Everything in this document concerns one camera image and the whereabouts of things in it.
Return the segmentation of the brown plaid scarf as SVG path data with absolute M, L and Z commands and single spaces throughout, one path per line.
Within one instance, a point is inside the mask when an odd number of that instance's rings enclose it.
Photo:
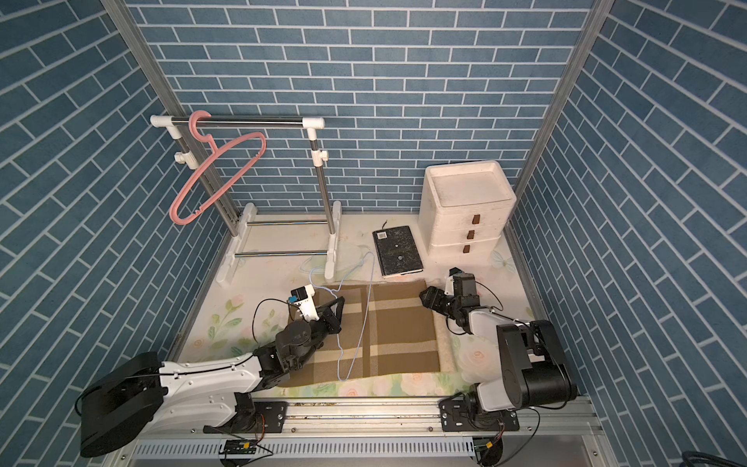
M 441 371 L 433 311 L 419 299 L 426 288 L 423 280 L 372 286 L 366 346 L 369 377 Z M 281 386 L 307 386 L 295 382 L 301 371 L 293 373 Z

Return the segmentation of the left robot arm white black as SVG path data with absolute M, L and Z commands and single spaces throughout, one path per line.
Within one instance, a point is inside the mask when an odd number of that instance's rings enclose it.
M 252 393 L 274 388 L 301 370 L 328 336 L 342 330 L 344 304 L 339 297 L 319 305 L 316 319 L 292 321 L 273 342 L 239 357 L 180 364 L 163 362 L 151 351 L 128 360 L 75 402 L 80 455 L 107 455 L 142 433 L 252 428 L 257 419 Z

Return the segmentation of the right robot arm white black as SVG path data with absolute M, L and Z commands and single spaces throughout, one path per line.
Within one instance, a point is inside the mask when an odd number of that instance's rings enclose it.
M 451 293 L 434 286 L 422 291 L 422 305 L 498 348 L 500 376 L 476 383 L 468 393 L 478 411 L 562 408 L 578 397 L 578 387 L 550 321 L 521 321 L 483 305 L 478 282 L 467 272 L 456 272 L 449 281 Z

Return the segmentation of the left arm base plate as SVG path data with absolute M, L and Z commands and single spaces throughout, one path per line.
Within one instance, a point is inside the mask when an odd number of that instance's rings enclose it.
M 220 426 L 205 425 L 204 434 L 260 434 L 281 433 L 285 423 L 288 403 L 284 401 L 255 402 L 246 394 L 241 394 L 235 405 L 235 413 Z

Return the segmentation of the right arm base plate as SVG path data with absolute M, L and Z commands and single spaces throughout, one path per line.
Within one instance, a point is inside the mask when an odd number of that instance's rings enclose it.
M 439 401 L 443 432 L 519 431 L 519 420 L 512 411 L 486 412 L 480 404 L 464 395 Z

